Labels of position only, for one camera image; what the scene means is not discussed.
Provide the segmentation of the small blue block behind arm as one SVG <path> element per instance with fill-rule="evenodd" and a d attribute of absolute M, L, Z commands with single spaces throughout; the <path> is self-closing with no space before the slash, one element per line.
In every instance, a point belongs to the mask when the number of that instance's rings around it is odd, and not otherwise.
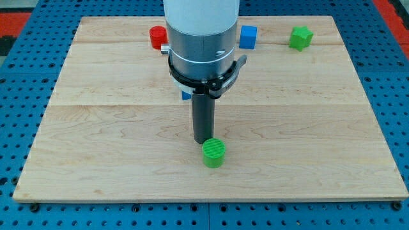
<path fill-rule="evenodd" d="M 191 94 L 189 94 L 189 93 L 187 93 L 187 92 L 184 92 L 184 91 L 181 92 L 181 99 L 182 99 L 183 101 L 185 101 L 185 100 L 190 100 L 191 98 L 192 98 L 192 95 L 191 95 Z"/>

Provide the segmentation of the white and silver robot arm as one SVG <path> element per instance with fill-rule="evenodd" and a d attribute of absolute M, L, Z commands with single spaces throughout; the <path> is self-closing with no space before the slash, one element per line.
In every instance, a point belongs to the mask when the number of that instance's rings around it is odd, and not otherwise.
<path fill-rule="evenodd" d="M 235 68 L 239 0 L 164 0 L 169 69 L 186 93 Z"/>

